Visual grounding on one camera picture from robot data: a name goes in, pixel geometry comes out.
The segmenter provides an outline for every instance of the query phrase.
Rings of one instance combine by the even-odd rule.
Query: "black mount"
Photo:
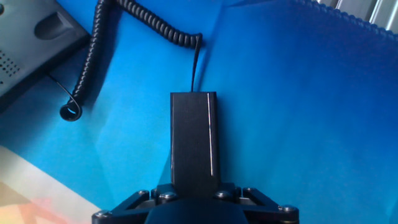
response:
[[[171,94],[172,183],[140,190],[92,224],[299,223],[299,210],[222,183],[216,93]]]

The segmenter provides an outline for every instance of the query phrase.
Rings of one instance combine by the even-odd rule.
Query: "blue cloth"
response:
[[[95,0],[58,1],[91,30]],[[203,33],[195,86],[218,94],[223,181],[302,223],[398,223],[397,36],[305,1],[239,2],[139,1]],[[169,94],[189,90],[193,62],[126,13],[116,30],[81,119],[59,117],[68,97],[48,78],[0,116],[0,144],[106,209],[169,182]],[[52,75],[72,91],[84,57]]]

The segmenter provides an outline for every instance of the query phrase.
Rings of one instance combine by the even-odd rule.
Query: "black coiled cord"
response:
[[[68,103],[63,105],[60,110],[61,117],[66,121],[76,121],[82,114],[81,106],[88,96],[90,83],[95,76],[96,67],[102,53],[109,13],[113,1],[116,1],[116,3],[126,12],[134,16],[136,19],[139,19],[171,43],[181,47],[195,49],[191,83],[191,91],[193,91],[195,71],[203,38],[202,34],[191,35],[184,33],[172,27],[159,16],[136,3],[134,0],[98,0],[94,15],[90,47],[88,49],[85,64],[80,73],[75,89],[72,92],[72,97],[70,97]]]

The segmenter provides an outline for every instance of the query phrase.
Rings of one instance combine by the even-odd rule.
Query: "blue fabric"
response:
[[[58,1],[91,30],[95,0]],[[224,181],[302,223],[398,223],[396,36],[305,1],[139,2],[204,35],[196,87],[218,94]],[[116,30],[80,120],[59,117],[68,98],[48,78],[0,116],[0,144],[107,209],[169,182],[169,94],[189,90],[193,62],[126,13]],[[84,57],[52,72],[69,90]]]

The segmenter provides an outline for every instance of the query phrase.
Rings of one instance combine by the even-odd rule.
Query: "bolt head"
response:
[[[294,207],[293,205],[283,205],[282,206],[282,210],[284,211],[284,212],[293,212],[293,211],[296,211],[296,207]]]
[[[144,194],[148,194],[148,193],[149,193],[149,191],[147,191],[147,190],[139,190],[138,191],[139,195],[144,195]]]
[[[173,199],[175,197],[177,197],[177,194],[174,192],[166,192],[164,194],[159,195],[159,198],[166,199],[166,200]]]
[[[252,191],[252,190],[257,190],[254,187],[245,187],[243,188],[243,190],[247,190],[247,191]]]
[[[99,212],[96,212],[94,215],[98,218],[107,218],[112,215],[112,212],[109,210],[101,210]]]

